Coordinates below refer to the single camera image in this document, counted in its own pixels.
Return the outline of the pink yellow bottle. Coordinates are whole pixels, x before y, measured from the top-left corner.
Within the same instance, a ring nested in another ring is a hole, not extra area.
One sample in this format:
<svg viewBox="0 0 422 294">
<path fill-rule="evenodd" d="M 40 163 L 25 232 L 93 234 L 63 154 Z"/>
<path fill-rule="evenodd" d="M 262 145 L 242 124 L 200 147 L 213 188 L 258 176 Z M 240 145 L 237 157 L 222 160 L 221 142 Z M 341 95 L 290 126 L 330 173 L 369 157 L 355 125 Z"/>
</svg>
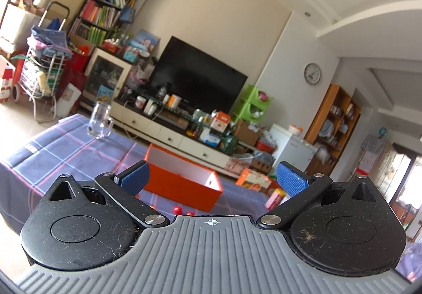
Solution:
<svg viewBox="0 0 422 294">
<path fill-rule="evenodd" d="M 273 210 L 279 204 L 281 204 L 281 202 L 284 200 L 285 196 L 286 196 L 286 192 L 283 189 L 281 189 L 281 188 L 274 189 L 271 196 L 269 197 L 269 199 L 265 203 L 265 208 L 268 209 L 268 210 Z"/>
</svg>

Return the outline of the white small fridge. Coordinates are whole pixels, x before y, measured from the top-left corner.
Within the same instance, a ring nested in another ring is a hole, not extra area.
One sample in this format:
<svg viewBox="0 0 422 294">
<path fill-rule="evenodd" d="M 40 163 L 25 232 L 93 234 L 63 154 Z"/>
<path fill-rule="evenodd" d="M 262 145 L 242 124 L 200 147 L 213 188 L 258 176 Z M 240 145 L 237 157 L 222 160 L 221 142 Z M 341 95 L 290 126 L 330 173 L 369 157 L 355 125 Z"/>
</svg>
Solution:
<svg viewBox="0 0 422 294">
<path fill-rule="evenodd" d="M 278 164 L 282 161 L 305 172 L 317 148 L 277 124 L 271 126 L 269 134 L 276 144 L 275 151 L 272 153 L 275 161 L 271 173 L 275 174 Z"/>
</svg>

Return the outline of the orange cardboard box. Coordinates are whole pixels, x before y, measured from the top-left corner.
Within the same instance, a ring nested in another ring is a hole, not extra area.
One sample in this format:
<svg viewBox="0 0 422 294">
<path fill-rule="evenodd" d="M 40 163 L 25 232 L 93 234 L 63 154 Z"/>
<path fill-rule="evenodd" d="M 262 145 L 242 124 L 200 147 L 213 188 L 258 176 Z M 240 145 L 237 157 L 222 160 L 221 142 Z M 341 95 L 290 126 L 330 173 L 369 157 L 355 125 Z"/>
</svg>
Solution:
<svg viewBox="0 0 422 294">
<path fill-rule="evenodd" d="M 145 190 L 209 212 L 223 193 L 217 173 L 151 144 L 145 156 L 150 179 Z"/>
</svg>

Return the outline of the orange white carton floor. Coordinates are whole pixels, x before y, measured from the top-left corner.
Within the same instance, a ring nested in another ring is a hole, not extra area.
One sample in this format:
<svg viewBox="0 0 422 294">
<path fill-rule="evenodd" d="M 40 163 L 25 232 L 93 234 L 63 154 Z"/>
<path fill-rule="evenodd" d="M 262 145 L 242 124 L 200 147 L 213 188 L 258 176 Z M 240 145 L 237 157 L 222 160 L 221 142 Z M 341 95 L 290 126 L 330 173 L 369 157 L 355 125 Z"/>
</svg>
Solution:
<svg viewBox="0 0 422 294">
<path fill-rule="evenodd" d="M 271 184 L 271 180 L 265 174 L 244 168 L 237 178 L 236 185 L 246 187 L 255 192 L 265 192 Z"/>
</svg>

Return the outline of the blue plaid tablecloth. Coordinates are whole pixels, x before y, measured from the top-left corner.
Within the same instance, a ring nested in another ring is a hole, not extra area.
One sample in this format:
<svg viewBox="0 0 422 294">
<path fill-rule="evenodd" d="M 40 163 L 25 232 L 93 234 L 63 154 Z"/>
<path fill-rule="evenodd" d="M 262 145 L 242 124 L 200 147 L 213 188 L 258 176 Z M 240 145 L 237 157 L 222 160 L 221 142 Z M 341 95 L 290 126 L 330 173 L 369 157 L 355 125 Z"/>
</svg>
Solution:
<svg viewBox="0 0 422 294">
<path fill-rule="evenodd" d="M 17 234 L 45 192 L 59 175 L 69 173 L 76 181 L 90 181 L 105 173 L 120 173 L 145 158 L 147 146 L 112 132 L 94 139 L 87 134 L 88 118 L 77 114 L 61 119 L 45 131 L 18 142 L 1 145 L 1 214 Z M 205 212 L 181 205 L 184 212 L 195 215 L 251 215 L 254 219 L 267 212 L 267 196 L 235 185 L 220 177 L 223 193 Z M 180 205 L 142 190 L 141 201 L 173 220 L 173 207 Z"/>
</svg>

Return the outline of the clear glass mug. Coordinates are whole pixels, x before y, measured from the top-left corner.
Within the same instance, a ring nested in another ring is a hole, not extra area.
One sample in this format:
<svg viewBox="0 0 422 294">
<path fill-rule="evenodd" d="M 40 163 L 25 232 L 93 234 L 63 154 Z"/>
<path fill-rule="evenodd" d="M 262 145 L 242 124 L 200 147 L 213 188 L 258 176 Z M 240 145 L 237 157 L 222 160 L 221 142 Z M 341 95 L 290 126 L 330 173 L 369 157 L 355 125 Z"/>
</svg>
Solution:
<svg viewBox="0 0 422 294">
<path fill-rule="evenodd" d="M 111 109 L 111 105 L 107 102 L 96 102 L 87 126 L 88 135 L 95 139 L 102 139 L 111 135 L 114 125 L 114 121 L 110 117 Z"/>
</svg>

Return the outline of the brown cardboard box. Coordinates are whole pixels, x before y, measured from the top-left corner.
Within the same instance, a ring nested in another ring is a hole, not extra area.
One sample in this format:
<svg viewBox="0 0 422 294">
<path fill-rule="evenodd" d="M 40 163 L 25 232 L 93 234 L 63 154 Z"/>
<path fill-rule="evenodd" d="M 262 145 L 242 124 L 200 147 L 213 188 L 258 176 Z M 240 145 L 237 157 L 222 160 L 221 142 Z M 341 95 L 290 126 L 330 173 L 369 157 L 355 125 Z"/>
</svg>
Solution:
<svg viewBox="0 0 422 294">
<path fill-rule="evenodd" d="M 248 121 L 239 119 L 232 130 L 232 134 L 241 142 L 254 146 L 262 135 L 262 130 Z"/>
</svg>

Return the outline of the wooden display shelf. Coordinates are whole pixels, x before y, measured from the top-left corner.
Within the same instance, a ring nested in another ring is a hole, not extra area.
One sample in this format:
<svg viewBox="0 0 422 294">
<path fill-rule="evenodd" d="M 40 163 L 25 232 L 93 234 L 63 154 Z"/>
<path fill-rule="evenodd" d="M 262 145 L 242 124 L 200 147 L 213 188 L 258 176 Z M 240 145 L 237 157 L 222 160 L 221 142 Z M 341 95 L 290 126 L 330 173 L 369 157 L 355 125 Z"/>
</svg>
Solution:
<svg viewBox="0 0 422 294">
<path fill-rule="evenodd" d="M 305 141 L 321 152 L 321 156 L 314 156 L 310 161 L 306 173 L 332 173 L 360 116 L 361 107 L 357 101 L 341 86 L 331 84 L 305 134 Z"/>
</svg>

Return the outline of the green plastic shelf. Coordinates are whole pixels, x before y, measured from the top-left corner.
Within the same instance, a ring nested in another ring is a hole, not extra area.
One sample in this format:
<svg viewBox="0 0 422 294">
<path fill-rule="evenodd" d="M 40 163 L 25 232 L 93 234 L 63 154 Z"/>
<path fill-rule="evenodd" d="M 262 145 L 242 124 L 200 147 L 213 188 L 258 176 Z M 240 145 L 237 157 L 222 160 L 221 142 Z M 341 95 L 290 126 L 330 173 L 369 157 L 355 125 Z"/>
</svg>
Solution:
<svg viewBox="0 0 422 294">
<path fill-rule="evenodd" d="M 266 92 L 249 84 L 232 110 L 232 121 L 259 123 L 272 100 L 273 98 Z"/>
</svg>

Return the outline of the white tv cabinet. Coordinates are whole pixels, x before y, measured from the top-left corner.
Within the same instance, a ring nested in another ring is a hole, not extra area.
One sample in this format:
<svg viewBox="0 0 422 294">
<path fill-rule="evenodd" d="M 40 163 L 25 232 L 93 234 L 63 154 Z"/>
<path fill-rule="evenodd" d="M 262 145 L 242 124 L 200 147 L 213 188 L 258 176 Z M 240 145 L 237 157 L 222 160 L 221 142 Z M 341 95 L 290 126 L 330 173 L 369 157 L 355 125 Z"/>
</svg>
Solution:
<svg viewBox="0 0 422 294">
<path fill-rule="evenodd" d="M 143 140 L 216 170 L 218 173 L 237 178 L 238 174 L 225 168 L 230 161 L 230 156 L 225 153 L 170 130 L 170 128 L 138 114 L 116 101 L 112 102 L 111 107 L 111 117 L 120 128 L 127 129 L 130 133 Z"/>
</svg>

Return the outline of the glass door cabinet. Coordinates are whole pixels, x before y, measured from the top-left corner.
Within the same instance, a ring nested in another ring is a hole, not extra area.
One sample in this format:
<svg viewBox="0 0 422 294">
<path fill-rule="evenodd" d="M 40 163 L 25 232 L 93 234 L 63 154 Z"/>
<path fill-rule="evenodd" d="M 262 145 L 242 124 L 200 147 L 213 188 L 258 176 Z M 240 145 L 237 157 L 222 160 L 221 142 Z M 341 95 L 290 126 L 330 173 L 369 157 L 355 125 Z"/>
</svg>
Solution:
<svg viewBox="0 0 422 294">
<path fill-rule="evenodd" d="M 87 80 L 81 95 L 81 106 L 92 111 L 97 101 L 112 104 L 131 68 L 130 63 L 95 48 L 85 70 Z"/>
</svg>

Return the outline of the black flat television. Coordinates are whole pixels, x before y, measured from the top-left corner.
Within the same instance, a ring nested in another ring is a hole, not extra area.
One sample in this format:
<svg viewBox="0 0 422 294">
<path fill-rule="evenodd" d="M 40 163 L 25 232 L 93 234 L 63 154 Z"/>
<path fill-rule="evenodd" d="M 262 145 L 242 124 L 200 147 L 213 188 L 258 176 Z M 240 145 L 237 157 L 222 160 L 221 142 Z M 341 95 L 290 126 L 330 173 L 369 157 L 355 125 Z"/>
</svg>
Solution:
<svg viewBox="0 0 422 294">
<path fill-rule="evenodd" d="M 228 113 L 247 76 L 177 37 L 171 37 L 150 78 L 191 108 Z"/>
</svg>

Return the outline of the round wall clock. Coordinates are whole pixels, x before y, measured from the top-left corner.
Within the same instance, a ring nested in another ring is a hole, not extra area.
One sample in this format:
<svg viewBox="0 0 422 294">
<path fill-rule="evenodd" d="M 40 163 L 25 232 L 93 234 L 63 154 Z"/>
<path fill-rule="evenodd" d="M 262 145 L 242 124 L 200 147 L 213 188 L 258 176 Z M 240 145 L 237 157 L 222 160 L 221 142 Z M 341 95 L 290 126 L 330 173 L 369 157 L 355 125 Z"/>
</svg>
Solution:
<svg viewBox="0 0 422 294">
<path fill-rule="evenodd" d="M 322 71 L 316 63 L 309 63 L 304 69 L 304 78 L 307 84 L 316 85 L 320 82 Z"/>
</svg>

